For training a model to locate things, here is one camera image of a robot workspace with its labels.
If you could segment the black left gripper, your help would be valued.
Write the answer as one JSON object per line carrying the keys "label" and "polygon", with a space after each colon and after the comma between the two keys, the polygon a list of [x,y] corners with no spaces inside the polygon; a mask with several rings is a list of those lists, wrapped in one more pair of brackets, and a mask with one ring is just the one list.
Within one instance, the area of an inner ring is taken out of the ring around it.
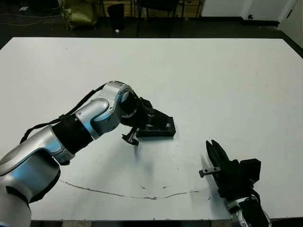
{"label": "black left gripper", "polygon": [[127,135],[122,135],[122,139],[131,145],[138,145],[139,141],[135,139],[136,133],[146,125],[148,113],[152,105],[150,101],[145,100],[142,97],[134,96],[132,98],[127,98],[121,106],[123,109],[126,108],[130,111],[130,113],[121,117],[121,123],[132,127]]}

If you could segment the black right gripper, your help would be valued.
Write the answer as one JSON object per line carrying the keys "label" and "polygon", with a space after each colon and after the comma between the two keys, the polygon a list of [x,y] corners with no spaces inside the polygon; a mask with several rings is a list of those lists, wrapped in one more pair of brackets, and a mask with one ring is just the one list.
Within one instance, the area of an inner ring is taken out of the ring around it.
{"label": "black right gripper", "polygon": [[221,145],[215,140],[211,142],[206,141],[206,150],[213,167],[199,170],[200,177],[212,175],[218,187],[219,196],[223,199],[250,197],[252,188],[240,162],[229,161]]}

